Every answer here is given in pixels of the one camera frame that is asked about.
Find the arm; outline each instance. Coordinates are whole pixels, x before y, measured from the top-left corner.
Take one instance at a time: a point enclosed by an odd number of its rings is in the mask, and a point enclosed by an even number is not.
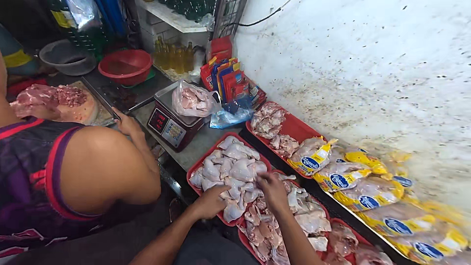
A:
[[[267,207],[280,225],[283,241],[292,265],[323,265],[288,206],[283,183],[274,174],[260,174],[258,185],[265,194]]]
[[[130,265],[172,264],[191,226],[199,219],[213,218],[226,207],[219,195],[229,188],[215,186],[203,193],[176,221],[142,250]]]

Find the purple tank top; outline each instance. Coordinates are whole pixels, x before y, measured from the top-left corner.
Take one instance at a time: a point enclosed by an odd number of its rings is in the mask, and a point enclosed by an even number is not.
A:
[[[60,192],[65,148],[84,126],[30,116],[0,128],[0,257],[99,227],[98,215],[73,211]]]

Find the white wall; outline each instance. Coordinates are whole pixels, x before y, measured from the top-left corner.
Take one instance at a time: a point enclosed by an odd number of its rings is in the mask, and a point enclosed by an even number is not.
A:
[[[248,0],[241,23],[285,0]],[[429,198],[471,212],[471,1],[292,0],[239,27],[238,57],[322,134],[414,152]]]

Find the plastic tray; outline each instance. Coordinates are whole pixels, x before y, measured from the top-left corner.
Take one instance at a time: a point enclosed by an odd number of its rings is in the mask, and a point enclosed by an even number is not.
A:
[[[197,188],[196,186],[194,186],[193,184],[190,183],[191,174],[192,174],[193,172],[195,172],[198,168],[200,168],[201,166],[203,166],[203,161],[204,161],[204,159],[205,159],[207,156],[209,156],[214,150],[218,149],[218,148],[217,148],[218,144],[220,144],[222,141],[224,141],[224,139],[225,139],[226,137],[228,137],[228,136],[230,136],[230,135],[232,135],[232,136],[236,137],[237,139],[239,139],[241,142],[244,143],[244,145],[246,145],[246,146],[248,146],[248,147],[250,147],[250,148],[253,148],[253,147],[252,147],[250,144],[248,144],[244,139],[242,139],[237,133],[228,132],[228,133],[224,134],[224,135],[221,137],[221,139],[219,139],[219,140],[216,142],[216,144],[213,145],[213,147],[211,147],[211,148],[209,149],[209,151],[206,152],[206,154],[204,154],[203,157],[201,157],[201,159],[198,160],[198,162],[196,162],[196,163],[188,170],[188,172],[187,172],[187,182],[188,182],[188,184],[190,185],[190,187],[192,187],[192,188],[195,190],[195,192],[198,193],[198,195],[201,196],[201,194],[203,193],[203,190]],[[265,163],[265,165],[267,165],[267,170],[269,170],[269,171],[271,170],[271,164],[270,164],[270,162],[269,162],[264,156],[262,156],[261,154],[260,154],[260,161],[262,161],[263,163]],[[219,217],[219,219],[221,219],[221,221],[222,221],[225,225],[227,225],[227,226],[236,226],[237,224],[241,223],[241,221],[242,221],[243,218],[244,218],[244,216],[242,215],[242,217],[240,217],[239,219],[233,220],[233,221],[231,221],[230,223],[228,223],[228,222],[226,222],[226,221],[224,220],[223,215],[222,215],[222,211],[218,213],[218,217]]]
[[[283,175],[286,175],[285,173],[283,173],[281,170],[273,170],[272,172],[278,172],[278,173],[281,173]],[[293,180],[288,180],[290,181],[291,183],[293,183],[294,185],[298,186],[299,188],[301,187],[297,182],[293,181]],[[326,219],[329,220],[331,223],[332,223],[332,220],[330,219],[330,216],[329,216],[329,212],[327,211],[327,209],[324,207],[324,205],[322,205],[322,203],[320,203],[317,199],[315,199],[312,195],[310,195],[316,202],[319,203],[319,205],[322,207],[322,209],[324,210],[325,212],[325,216],[326,216]],[[245,219],[242,219],[241,223],[238,225],[242,228],[245,228],[246,227],[246,224],[245,222],[243,222]],[[257,253],[255,253],[255,250],[253,250],[252,246],[250,245],[250,242],[249,242],[249,239],[247,238],[247,236],[242,233],[242,231],[240,230],[240,228],[237,230],[237,233],[239,234],[239,239],[240,241],[242,242],[242,244],[250,251],[250,253],[252,253],[252,255],[258,260],[258,262],[260,262],[260,264],[262,265],[265,265],[265,262],[263,262],[258,256],[257,256]],[[319,255],[319,257],[323,258],[325,256],[327,252],[322,252],[322,251],[317,251],[317,254]]]
[[[331,224],[340,223],[342,225],[345,225],[346,227],[350,228],[350,230],[352,230],[353,234],[357,237],[357,240],[360,244],[365,244],[365,245],[368,245],[368,246],[372,246],[372,244],[370,242],[368,242],[366,239],[364,239],[364,237],[362,237],[357,231],[355,231],[353,228],[351,228],[343,220],[341,220],[339,218],[332,218],[332,220],[330,220],[330,223]],[[328,253],[330,253],[330,252],[332,252],[332,247],[330,246],[330,244],[328,244],[327,245],[327,252],[324,253],[324,256],[322,257],[322,260],[325,260],[327,258]],[[346,256],[345,259],[350,261],[350,263],[352,263],[352,265],[357,264],[357,261],[355,260],[355,253],[352,253],[352,254]]]
[[[288,134],[289,136],[293,137],[296,141],[298,141],[299,144],[301,144],[302,142],[304,142],[304,140],[306,140],[308,138],[321,137],[322,136],[316,130],[309,127],[307,124],[305,124],[303,121],[301,121],[300,119],[298,119],[295,115],[293,115],[291,113],[285,115],[285,118],[286,118],[286,120],[282,123],[280,134]],[[245,127],[247,127],[247,130],[252,135],[257,137],[257,139],[259,139],[264,145],[266,145],[277,156],[279,156],[285,163],[288,164],[288,160],[286,158],[282,157],[281,155],[279,155],[278,153],[276,153],[273,150],[273,148],[270,145],[271,140],[262,138],[258,135],[255,135],[254,133],[252,133],[252,128],[250,126],[250,121],[245,122]],[[296,170],[301,176],[303,176],[307,179],[312,179],[312,177],[304,175],[299,169],[294,168],[294,167],[293,167],[293,169]]]

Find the yellow packaging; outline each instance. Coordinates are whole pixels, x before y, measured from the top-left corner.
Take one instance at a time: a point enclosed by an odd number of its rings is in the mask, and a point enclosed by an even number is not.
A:
[[[417,236],[387,237],[399,251],[411,260],[421,264],[431,264],[444,257],[456,255],[464,250],[469,242],[463,234],[449,224],[435,232],[423,232]]]
[[[293,168],[300,169],[300,171],[304,175],[311,176],[321,170],[330,162],[329,157],[331,154],[331,148],[332,145],[337,141],[337,139],[332,139],[328,141],[325,145],[321,146],[321,148],[319,148],[319,150],[317,150],[312,156],[302,157],[300,162],[294,162],[291,159],[288,159],[288,164],[290,164]]]
[[[404,201],[358,212],[357,215],[376,232],[390,237],[411,236],[418,232],[430,231],[436,222],[433,215]]]
[[[336,192],[354,188],[357,182],[364,177],[367,177],[371,170],[367,168],[360,168],[358,170],[349,172],[346,169],[349,165],[355,166],[354,163],[337,163],[332,161],[321,171],[314,174],[312,177],[319,183],[319,186],[326,192]]]
[[[365,186],[372,185],[377,186],[377,195],[362,194]],[[352,212],[360,212],[395,203],[402,198],[403,194],[404,187],[397,181],[368,177],[361,179],[355,188],[338,191],[333,194],[333,197]]]
[[[345,153],[345,159],[350,162],[361,163],[371,168],[375,174],[381,175],[383,179],[391,180],[393,175],[389,173],[386,165],[378,158],[370,155],[366,150],[357,148]]]

